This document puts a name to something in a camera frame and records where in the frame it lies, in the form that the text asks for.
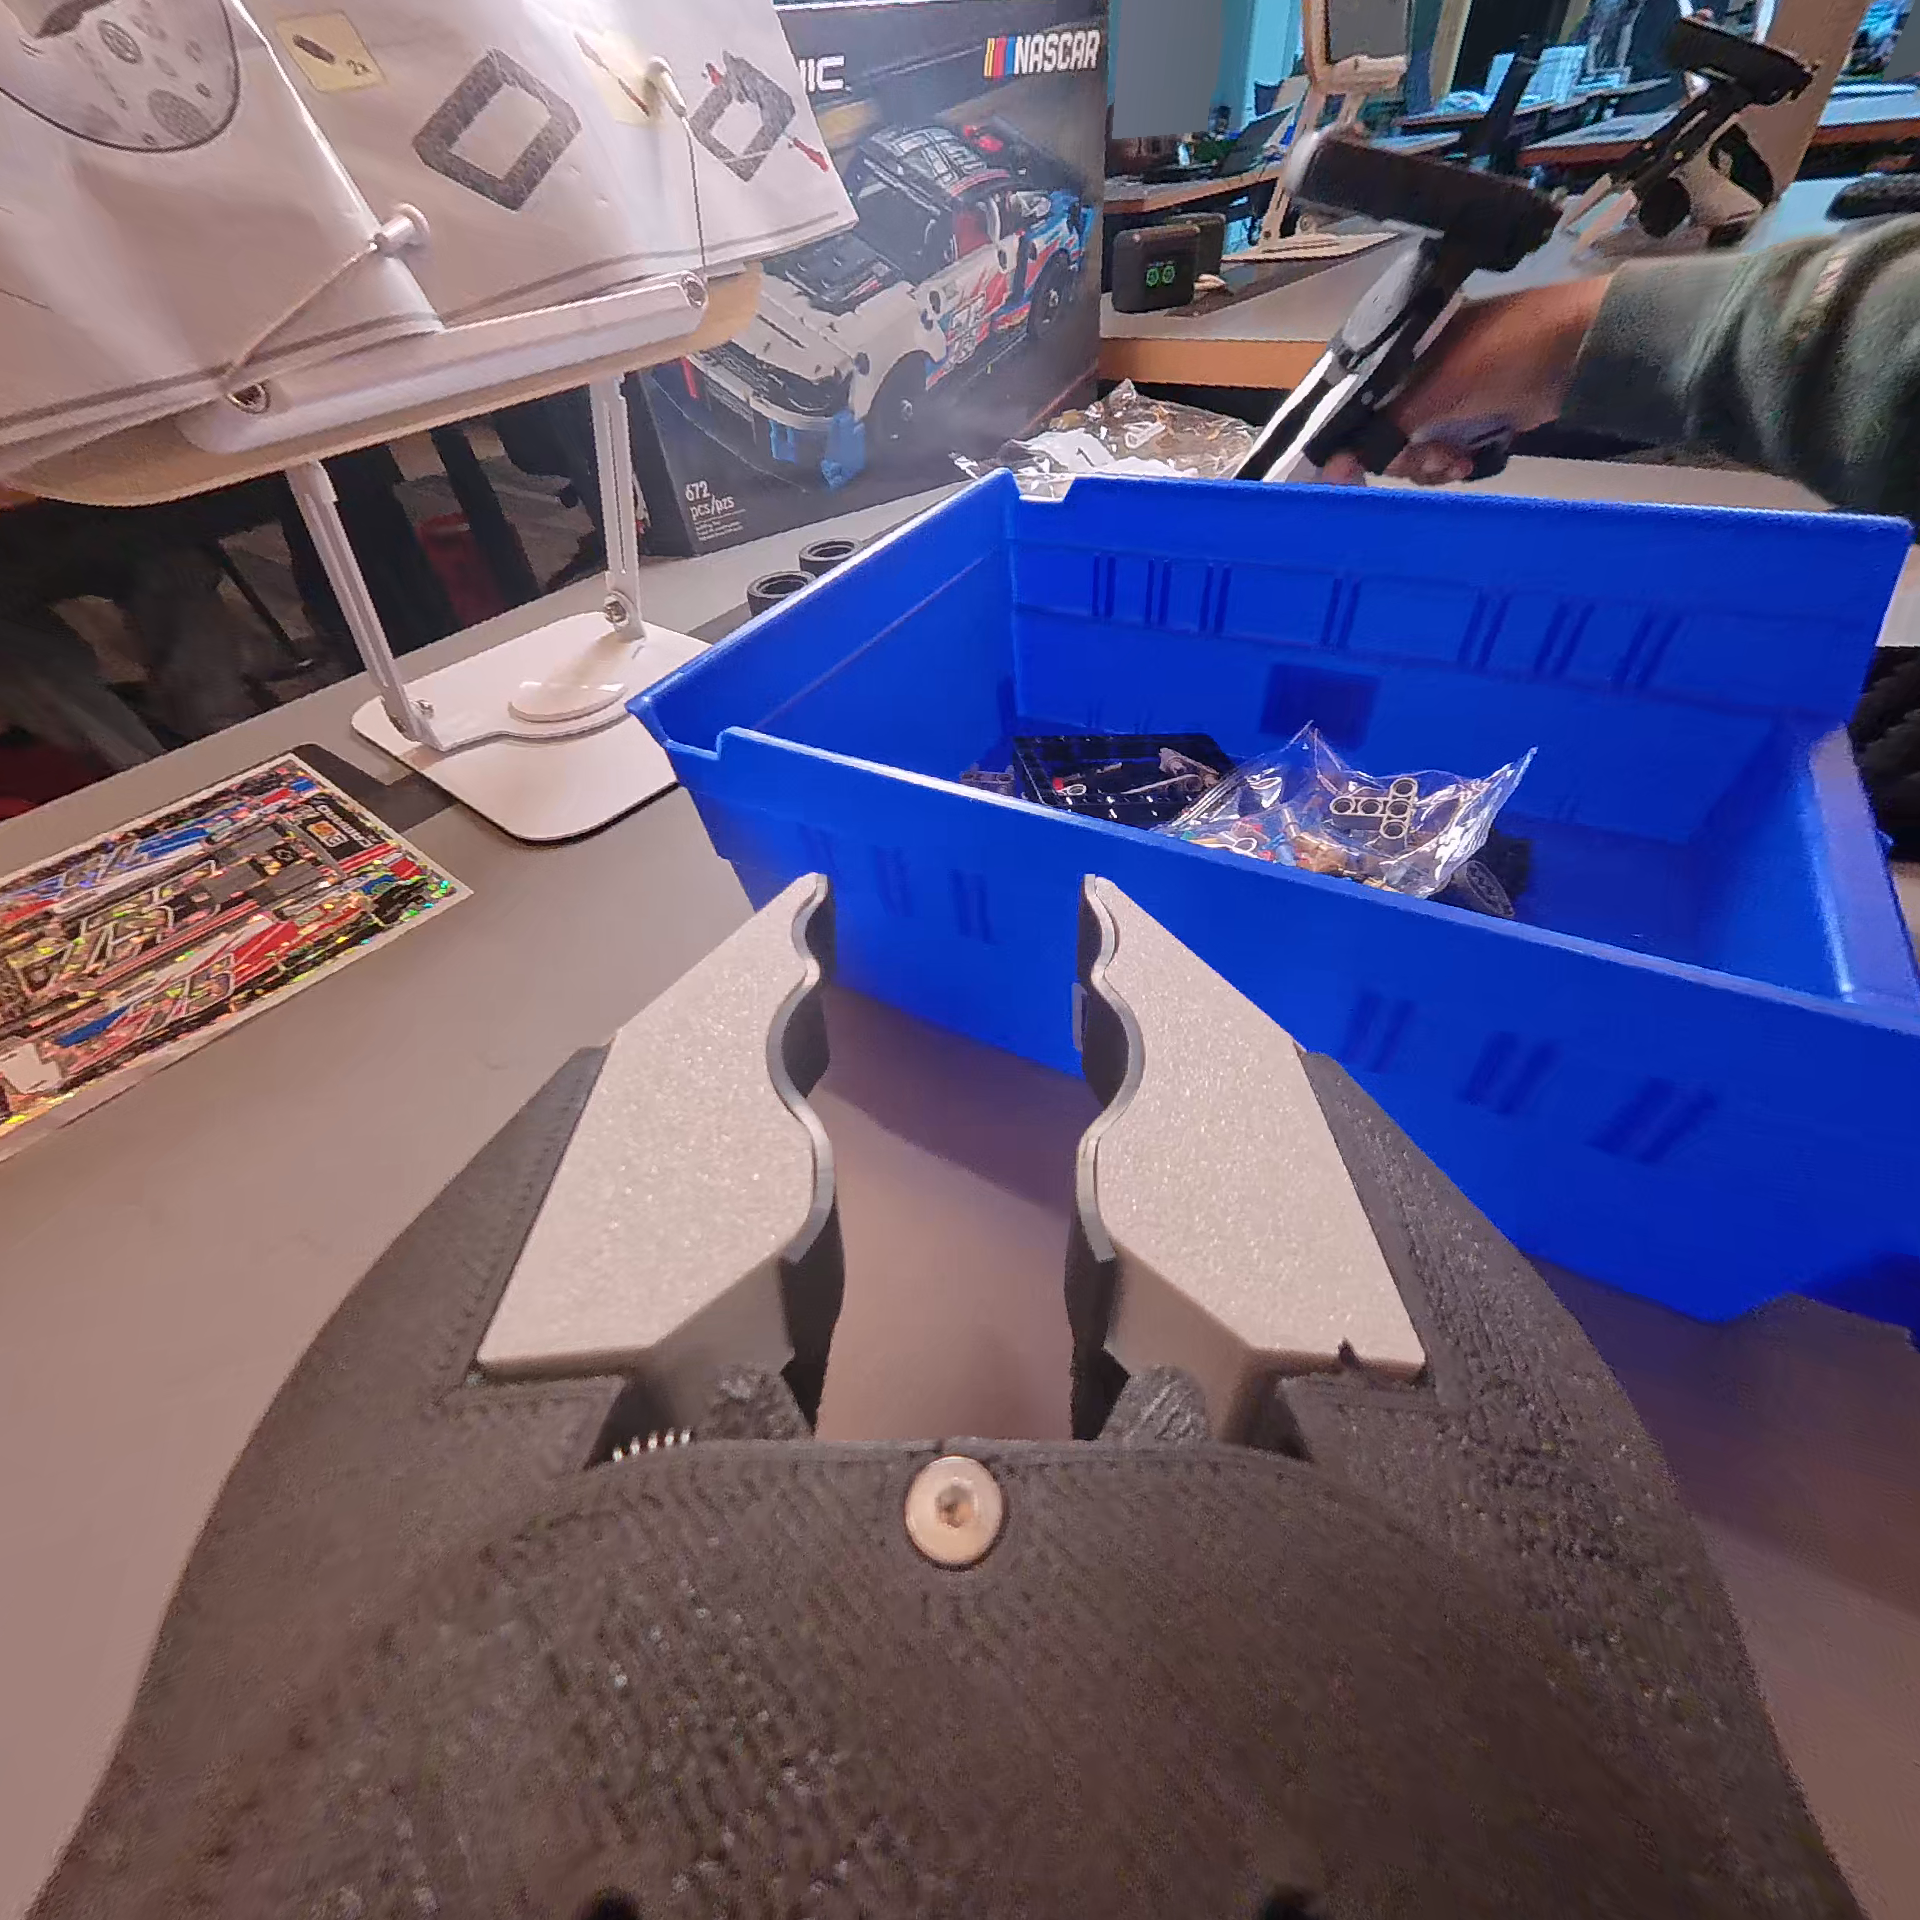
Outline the blue bin with tag label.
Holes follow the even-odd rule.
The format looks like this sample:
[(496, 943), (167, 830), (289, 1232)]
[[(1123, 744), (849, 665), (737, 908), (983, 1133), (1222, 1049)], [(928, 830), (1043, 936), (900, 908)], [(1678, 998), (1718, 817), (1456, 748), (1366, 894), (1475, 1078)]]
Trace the blue bin with tag label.
[[(1727, 1323), (1916, 1323), (1916, 958), (1843, 725), (1899, 519), (998, 473), (632, 702), (752, 903), (837, 973), (1079, 1067), (1113, 881), (1349, 1069), (1533, 1261)], [(1301, 727), (1365, 774), (1524, 759), (1516, 920), (1008, 801), (1026, 736)]]

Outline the black and white device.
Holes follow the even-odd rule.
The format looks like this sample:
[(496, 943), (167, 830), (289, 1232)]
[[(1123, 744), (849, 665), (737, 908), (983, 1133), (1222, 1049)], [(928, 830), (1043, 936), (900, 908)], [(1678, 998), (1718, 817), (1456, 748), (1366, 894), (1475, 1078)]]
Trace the black and white device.
[(1731, 248), (1777, 195), (1742, 115), (1800, 98), (1815, 65), (1704, 16), (1682, 16), (1663, 48), (1698, 88), (1638, 147), (1618, 185), (1647, 240), (1693, 233)]

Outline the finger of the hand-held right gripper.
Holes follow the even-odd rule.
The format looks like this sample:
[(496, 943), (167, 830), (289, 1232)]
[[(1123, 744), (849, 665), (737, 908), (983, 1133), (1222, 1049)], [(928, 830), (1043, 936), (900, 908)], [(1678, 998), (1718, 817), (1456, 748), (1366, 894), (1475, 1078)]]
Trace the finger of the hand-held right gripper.
[(1244, 458), (1239, 484), (1300, 484), (1301, 448), (1333, 419), (1390, 412), (1426, 340), (1446, 321), (1464, 282), (1381, 278), (1350, 309), (1313, 373), (1281, 398)]
[(1300, 480), (1344, 488), (1401, 478), (1408, 443), (1411, 436), (1390, 412), (1333, 419), (1301, 448)]

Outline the clear bag of small lego pieces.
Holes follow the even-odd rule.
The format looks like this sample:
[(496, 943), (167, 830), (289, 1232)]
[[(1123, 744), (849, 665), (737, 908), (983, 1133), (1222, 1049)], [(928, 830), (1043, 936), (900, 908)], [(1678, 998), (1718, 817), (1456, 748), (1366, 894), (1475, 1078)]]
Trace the clear bag of small lego pieces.
[(1401, 899), (1442, 894), (1489, 844), (1536, 750), (1486, 777), (1365, 774), (1318, 727), (1235, 763), (1161, 831)]

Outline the wood edged background desk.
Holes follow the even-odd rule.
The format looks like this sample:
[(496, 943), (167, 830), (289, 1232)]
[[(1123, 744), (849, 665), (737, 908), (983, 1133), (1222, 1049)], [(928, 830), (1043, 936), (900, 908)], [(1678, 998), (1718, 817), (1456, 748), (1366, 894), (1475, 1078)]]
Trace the wood edged background desk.
[(1096, 378), (1169, 390), (1290, 390), (1320, 358), (1366, 288), (1419, 249), (1395, 237), (1244, 299), (1123, 315), (1102, 302)]

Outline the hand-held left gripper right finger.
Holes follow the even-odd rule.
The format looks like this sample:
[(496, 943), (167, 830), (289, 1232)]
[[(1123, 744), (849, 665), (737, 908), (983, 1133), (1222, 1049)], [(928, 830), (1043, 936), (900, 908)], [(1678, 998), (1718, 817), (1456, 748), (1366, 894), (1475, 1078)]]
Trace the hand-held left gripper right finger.
[(1290, 1379), (1411, 1388), (1397, 1275), (1300, 1041), (1112, 877), (1079, 899), (1070, 1434), (1178, 1370), (1212, 1438), (1259, 1438)]

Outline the lego set box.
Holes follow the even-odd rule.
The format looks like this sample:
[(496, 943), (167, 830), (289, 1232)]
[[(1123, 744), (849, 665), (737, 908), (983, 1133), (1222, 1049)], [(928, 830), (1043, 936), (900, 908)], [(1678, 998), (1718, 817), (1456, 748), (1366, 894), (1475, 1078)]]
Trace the lego set box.
[(778, 4), (856, 224), (730, 342), (632, 378), (644, 550), (960, 480), (1090, 394), (1108, 4)]

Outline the person's right forearm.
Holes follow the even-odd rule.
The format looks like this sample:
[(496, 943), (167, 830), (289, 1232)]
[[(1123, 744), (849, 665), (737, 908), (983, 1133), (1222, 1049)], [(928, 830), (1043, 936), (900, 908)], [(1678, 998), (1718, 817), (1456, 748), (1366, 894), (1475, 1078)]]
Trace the person's right forearm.
[(1916, 523), (1916, 216), (1622, 265), (1559, 420)]

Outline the empty clear plastic bag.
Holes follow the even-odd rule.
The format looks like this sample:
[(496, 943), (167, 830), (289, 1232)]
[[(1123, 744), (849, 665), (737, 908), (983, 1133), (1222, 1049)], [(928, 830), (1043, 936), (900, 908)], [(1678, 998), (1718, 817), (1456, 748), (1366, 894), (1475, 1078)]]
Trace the empty clear plastic bag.
[(1119, 382), (1104, 398), (1049, 419), (1008, 440), (998, 465), (1029, 496), (1061, 496), (1079, 478), (1233, 478), (1257, 430), (1247, 420), (1148, 398)]

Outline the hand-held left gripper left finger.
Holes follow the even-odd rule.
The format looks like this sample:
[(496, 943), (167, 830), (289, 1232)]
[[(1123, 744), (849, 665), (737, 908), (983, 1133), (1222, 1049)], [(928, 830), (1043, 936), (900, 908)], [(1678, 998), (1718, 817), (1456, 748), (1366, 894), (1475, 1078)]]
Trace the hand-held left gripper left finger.
[(722, 1374), (820, 1424), (840, 1313), (825, 875), (786, 885), (607, 1041), (475, 1345), (491, 1381), (617, 1379), (693, 1427)]

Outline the wooden stand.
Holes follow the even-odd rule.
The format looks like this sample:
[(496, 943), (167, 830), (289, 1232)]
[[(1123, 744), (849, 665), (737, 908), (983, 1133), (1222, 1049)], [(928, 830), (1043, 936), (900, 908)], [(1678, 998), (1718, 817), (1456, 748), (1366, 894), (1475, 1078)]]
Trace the wooden stand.
[(1235, 216), (1222, 248), (1228, 265), (1280, 261), (1327, 261), (1360, 244), (1313, 237), (1333, 219), (1331, 208), (1306, 202), (1286, 169), (1301, 145), (1320, 135), (1366, 143), (1365, 113), (1401, 98), (1411, 62), (1413, 4), (1295, 4), (1301, 74), (1280, 84), (1275, 102), (1259, 113), (1272, 130), (1252, 147), (1259, 214)]

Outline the holographic sticker sheet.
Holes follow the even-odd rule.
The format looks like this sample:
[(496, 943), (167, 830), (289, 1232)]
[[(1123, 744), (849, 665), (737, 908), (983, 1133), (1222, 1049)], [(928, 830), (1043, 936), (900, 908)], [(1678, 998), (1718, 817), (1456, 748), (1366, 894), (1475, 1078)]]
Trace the holographic sticker sheet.
[(470, 900), (314, 744), (2, 875), (2, 1160)]

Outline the black lego frame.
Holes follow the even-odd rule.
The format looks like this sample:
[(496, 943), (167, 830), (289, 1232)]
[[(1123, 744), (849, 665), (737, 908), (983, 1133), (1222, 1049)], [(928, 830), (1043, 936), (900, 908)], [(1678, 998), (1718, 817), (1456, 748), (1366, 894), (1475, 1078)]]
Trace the black lego frame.
[(1206, 733), (1011, 736), (1016, 793), (1123, 830), (1166, 830), (1233, 774)]

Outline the white book stand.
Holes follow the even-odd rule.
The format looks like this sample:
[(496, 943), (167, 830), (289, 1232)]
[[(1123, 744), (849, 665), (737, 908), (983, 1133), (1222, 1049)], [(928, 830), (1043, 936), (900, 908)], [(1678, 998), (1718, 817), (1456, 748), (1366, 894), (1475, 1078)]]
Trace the white book stand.
[[(704, 656), (699, 641), (642, 612), (624, 378), (730, 342), (756, 297), (760, 265), (653, 278), (338, 358), (319, 373), (314, 398), (269, 390), (252, 412), (230, 405), (228, 420), (205, 407), (60, 450), (2, 453), (2, 478), (84, 505), (154, 505), (284, 473), (375, 685), (375, 702), (353, 715), (356, 733), (516, 841), (576, 841), (674, 787), (632, 702)], [(527, 633), (405, 681), (324, 459), (576, 389), (587, 390), (598, 465), (607, 555), (598, 603), (536, 612)]]

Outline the black device with green lights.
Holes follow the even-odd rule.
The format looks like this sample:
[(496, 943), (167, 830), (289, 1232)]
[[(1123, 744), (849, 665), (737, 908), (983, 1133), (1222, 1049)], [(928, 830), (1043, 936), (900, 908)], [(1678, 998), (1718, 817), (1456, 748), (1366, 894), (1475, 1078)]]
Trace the black device with green lights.
[(1148, 315), (1191, 306), (1220, 282), (1227, 249), (1222, 214), (1173, 214), (1113, 226), (1102, 253), (1102, 294), (1119, 315)]

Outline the lego instruction booklet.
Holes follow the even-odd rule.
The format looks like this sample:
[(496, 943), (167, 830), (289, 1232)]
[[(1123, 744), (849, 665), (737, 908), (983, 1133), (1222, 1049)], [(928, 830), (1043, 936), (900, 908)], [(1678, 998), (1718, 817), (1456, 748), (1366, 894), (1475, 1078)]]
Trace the lego instruction booklet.
[(772, 4), (2, 4), (2, 473), (565, 370), (852, 219)]

